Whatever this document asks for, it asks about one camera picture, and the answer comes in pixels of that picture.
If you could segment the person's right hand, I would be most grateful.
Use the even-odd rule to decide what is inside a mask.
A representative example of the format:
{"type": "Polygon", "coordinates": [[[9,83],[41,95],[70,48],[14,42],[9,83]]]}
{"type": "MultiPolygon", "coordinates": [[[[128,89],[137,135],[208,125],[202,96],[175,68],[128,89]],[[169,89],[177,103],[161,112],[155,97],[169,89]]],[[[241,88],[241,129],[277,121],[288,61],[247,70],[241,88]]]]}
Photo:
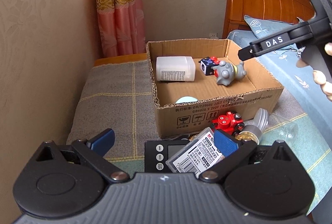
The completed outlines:
{"type": "MultiPolygon", "coordinates": [[[[331,43],[325,45],[325,52],[331,56],[331,43]]],[[[298,68],[303,68],[308,66],[302,59],[299,59],[296,63],[298,68]]],[[[322,92],[326,95],[329,101],[332,100],[332,84],[326,80],[325,74],[319,70],[313,70],[313,79],[316,84],[318,84],[322,90],[322,92]]]]}

